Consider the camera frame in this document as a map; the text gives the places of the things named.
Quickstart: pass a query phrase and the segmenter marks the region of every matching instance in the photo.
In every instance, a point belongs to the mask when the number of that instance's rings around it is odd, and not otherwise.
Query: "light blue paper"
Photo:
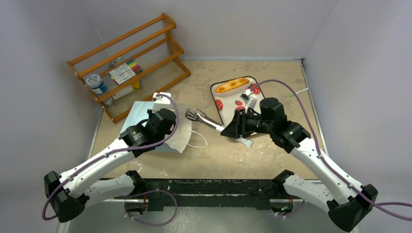
[[[126,121],[123,124],[123,127],[120,130],[120,133],[125,131],[127,127],[136,125],[139,121],[147,119],[149,115],[147,114],[148,109],[153,108],[154,101],[135,101],[132,106],[132,109],[129,112],[129,115],[126,118]],[[155,151],[158,152],[178,152],[175,149],[172,149],[166,143],[156,147]]]

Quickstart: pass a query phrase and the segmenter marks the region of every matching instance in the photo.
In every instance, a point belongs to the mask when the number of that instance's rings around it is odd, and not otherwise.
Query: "yellow object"
[[[140,80],[135,81],[132,83],[133,89],[140,89]]]

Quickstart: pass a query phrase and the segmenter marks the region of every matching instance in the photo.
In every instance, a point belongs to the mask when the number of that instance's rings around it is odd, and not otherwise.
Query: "red strawberry print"
[[[253,89],[255,86],[256,86],[256,83],[250,85],[248,88],[249,88],[249,89]],[[259,87],[256,87],[252,92],[253,92],[253,94],[258,95],[258,94],[260,94],[260,88],[259,88]]]
[[[242,101],[240,101],[240,100],[235,100],[235,104],[237,106],[242,106],[243,105]]]
[[[239,106],[239,107],[235,108],[235,111],[236,110],[242,110],[242,109],[244,109],[244,106]]]
[[[216,102],[216,106],[218,107],[218,109],[221,111],[223,110],[223,103],[221,100],[215,100]]]

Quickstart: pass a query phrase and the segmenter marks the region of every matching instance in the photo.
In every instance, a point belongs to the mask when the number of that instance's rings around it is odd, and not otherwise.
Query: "strawberry print tray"
[[[226,83],[230,80],[226,80],[226,81],[222,81],[222,82],[218,82],[218,83],[214,83],[212,84],[212,86],[210,86],[210,92],[212,93],[213,99],[215,101],[215,106],[216,109],[219,112],[219,116],[220,119],[222,120],[223,125],[228,125],[232,119],[233,119],[233,115],[235,113],[236,109],[244,109],[245,108],[245,103],[244,101],[240,98],[240,95],[247,89],[247,88],[252,88],[256,85],[257,81],[254,77],[252,76],[244,76],[243,78],[247,78],[249,80],[249,83],[237,88],[237,90],[239,92],[236,93],[231,93],[230,96],[221,96],[219,95],[219,93],[216,93],[216,88],[218,86],[220,86],[223,83]],[[254,94],[257,97],[257,103],[256,106],[254,108],[255,111],[257,111],[258,113],[260,113],[260,107],[259,107],[259,102],[264,99],[264,95],[261,92],[260,88],[255,88],[254,89]]]

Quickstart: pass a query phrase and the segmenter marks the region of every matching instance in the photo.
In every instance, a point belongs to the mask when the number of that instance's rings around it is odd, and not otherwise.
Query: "baguette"
[[[247,89],[250,81],[247,78],[232,79],[222,83],[215,89],[215,95],[218,97],[227,97],[240,93]]]

